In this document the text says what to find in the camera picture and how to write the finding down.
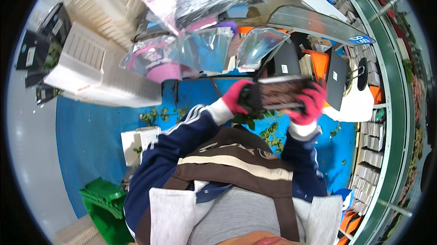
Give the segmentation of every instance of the hand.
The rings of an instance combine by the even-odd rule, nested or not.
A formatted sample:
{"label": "hand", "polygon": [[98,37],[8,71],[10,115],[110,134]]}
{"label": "hand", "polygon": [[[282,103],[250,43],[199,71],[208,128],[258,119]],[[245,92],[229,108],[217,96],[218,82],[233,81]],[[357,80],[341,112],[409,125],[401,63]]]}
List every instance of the hand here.
{"label": "hand", "polygon": [[245,79],[235,82],[222,97],[226,106],[228,106],[234,115],[238,113],[249,114],[248,111],[238,105],[238,97],[247,84],[253,84],[253,82]]}
{"label": "hand", "polygon": [[296,99],[303,103],[305,110],[291,111],[282,110],[282,112],[292,119],[298,125],[309,125],[322,114],[323,104],[326,99],[325,81],[321,80],[322,86],[313,82],[311,87],[303,89],[302,94],[296,95]]}

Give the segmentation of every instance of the blue floor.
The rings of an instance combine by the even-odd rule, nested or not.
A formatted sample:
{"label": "blue floor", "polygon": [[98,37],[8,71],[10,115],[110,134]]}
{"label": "blue floor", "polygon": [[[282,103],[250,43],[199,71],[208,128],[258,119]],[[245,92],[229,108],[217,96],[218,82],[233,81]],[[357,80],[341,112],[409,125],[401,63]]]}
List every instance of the blue floor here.
{"label": "blue floor", "polygon": [[[221,93],[225,93],[235,80],[216,80]],[[209,80],[187,81],[179,83],[178,102],[175,103],[173,82],[166,82],[163,103],[158,111],[168,109],[168,121],[160,117],[154,123],[167,129],[176,123],[178,108],[197,104],[211,104],[219,96]],[[105,107],[76,102],[59,96],[56,113],[56,135],[59,163],[65,187],[78,217],[86,215],[78,190],[97,177],[119,183],[127,171],[122,149],[121,132],[145,127],[147,123],[139,119],[139,114],[147,113],[150,108]],[[259,134],[278,123],[274,137],[283,140],[287,130],[287,116],[270,117],[256,121],[254,133]],[[319,121],[323,135],[315,148],[320,171],[325,173],[328,190],[336,191],[347,185],[352,167],[355,131],[353,123],[341,123],[327,116]]]}

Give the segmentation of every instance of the white sleeve cuff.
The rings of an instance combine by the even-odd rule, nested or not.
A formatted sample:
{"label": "white sleeve cuff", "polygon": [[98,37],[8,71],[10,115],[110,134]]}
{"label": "white sleeve cuff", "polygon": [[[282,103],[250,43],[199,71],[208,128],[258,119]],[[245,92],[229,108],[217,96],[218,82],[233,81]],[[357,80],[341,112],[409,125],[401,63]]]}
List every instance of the white sleeve cuff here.
{"label": "white sleeve cuff", "polygon": [[305,126],[301,126],[293,121],[290,121],[290,126],[288,127],[288,133],[292,136],[292,138],[298,141],[309,141],[321,131],[322,129],[316,121]]}
{"label": "white sleeve cuff", "polygon": [[218,99],[211,105],[206,106],[205,109],[209,111],[212,119],[218,126],[234,118],[234,114],[232,114],[232,111],[228,108],[222,98]]}

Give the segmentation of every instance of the blue sticker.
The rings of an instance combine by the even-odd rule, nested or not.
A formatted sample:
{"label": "blue sticker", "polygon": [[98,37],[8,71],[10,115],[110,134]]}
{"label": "blue sticker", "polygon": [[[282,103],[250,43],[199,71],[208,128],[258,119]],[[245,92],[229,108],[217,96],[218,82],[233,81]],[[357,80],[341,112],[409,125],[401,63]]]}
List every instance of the blue sticker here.
{"label": "blue sticker", "polygon": [[373,39],[371,39],[367,35],[356,35],[355,37],[350,38],[347,41],[355,44],[370,44],[373,42]]}

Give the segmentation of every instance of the brown apron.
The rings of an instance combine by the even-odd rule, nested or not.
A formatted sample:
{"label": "brown apron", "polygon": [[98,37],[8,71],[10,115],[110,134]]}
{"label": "brown apron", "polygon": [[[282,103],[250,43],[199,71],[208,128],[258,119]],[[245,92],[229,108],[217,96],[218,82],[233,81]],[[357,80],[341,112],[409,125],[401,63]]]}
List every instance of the brown apron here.
{"label": "brown apron", "polygon": [[[179,159],[175,173],[163,188],[185,190],[190,182],[203,180],[230,183],[272,197],[281,237],[299,242],[292,171],[260,137],[247,130],[221,128],[213,139]],[[135,237],[139,245],[150,244],[150,208],[140,219]]]}

